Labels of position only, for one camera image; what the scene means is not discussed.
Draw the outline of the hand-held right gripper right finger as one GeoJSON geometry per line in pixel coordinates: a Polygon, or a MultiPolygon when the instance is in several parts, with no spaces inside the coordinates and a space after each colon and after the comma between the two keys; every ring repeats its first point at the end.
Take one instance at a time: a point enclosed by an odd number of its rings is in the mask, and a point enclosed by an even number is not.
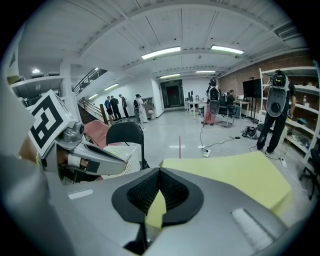
{"type": "Polygon", "coordinates": [[[230,184],[170,168],[161,168],[158,180],[167,209],[149,256],[251,256],[287,231],[230,184]]]}

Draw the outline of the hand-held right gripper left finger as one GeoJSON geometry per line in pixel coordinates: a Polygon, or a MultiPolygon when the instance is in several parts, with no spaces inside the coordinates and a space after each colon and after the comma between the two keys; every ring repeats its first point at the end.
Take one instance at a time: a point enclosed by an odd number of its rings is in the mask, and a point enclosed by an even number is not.
{"type": "Polygon", "coordinates": [[[158,168],[65,186],[90,227],[124,252],[142,254],[160,234],[158,168]]]}

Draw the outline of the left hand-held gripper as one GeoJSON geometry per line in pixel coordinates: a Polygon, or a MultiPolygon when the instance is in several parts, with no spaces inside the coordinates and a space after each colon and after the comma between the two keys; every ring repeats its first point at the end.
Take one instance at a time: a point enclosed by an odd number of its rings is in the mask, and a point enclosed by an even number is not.
{"type": "Polygon", "coordinates": [[[57,174],[65,183],[80,183],[89,175],[117,175],[127,163],[118,156],[84,140],[84,125],[68,110],[63,100],[47,91],[29,112],[35,121],[28,132],[36,149],[36,163],[57,174]],[[57,150],[68,152],[68,165],[57,163],[57,150]]]}

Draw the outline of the person's left hand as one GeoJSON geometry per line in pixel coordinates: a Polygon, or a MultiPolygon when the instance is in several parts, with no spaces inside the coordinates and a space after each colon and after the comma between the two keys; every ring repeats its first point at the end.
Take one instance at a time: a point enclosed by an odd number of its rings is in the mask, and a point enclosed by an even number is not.
{"type": "Polygon", "coordinates": [[[58,149],[56,152],[57,164],[60,168],[66,168],[68,166],[69,153],[65,150],[58,149]]]}

